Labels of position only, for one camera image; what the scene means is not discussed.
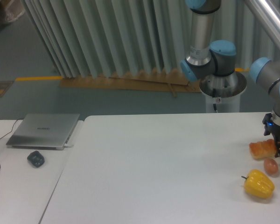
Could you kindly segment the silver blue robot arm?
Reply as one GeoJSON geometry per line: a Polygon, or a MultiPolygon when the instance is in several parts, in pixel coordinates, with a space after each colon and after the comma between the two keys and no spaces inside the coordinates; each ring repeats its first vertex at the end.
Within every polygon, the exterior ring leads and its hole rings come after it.
{"type": "MultiPolygon", "coordinates": [[[[280,49],[280,9],[277,5],[271,0],[247,0],[245,4],[280,49]]],[[[180,62],[185,77],[191,82],[208,77],[219,81],[217,85],[207,85],[213,98],[221,98],[225,93],[240,94],[246,87],[246,81],[235,71],[235,45],[224,40],[210,41],[214,14],[221,1],[188,0],[186,5],[193,13],[194,33],[190,50],[180,62]]],[[[249,73],[251,79],[274,100],[272,111],[264,116],[262,123],[264,135],[273,136],[274,156],[280,157],[280,59],[259,58],[250,66],[249,73]]]]}

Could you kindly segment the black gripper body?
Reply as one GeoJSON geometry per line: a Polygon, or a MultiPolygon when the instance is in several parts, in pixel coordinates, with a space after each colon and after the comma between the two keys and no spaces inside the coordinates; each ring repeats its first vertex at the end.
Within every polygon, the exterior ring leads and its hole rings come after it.
{"type": "Polygon", "coordinates": [[[280,141],[280,124],[277,124],[278,122],[280,123],[280,121],[278,119],[274,119],[273,115],[273,113],[265,114],[262,124],[268,125],[271,132],[270,135],[273,136],[273,139],[276,143],[277,141],[280,141]]]}

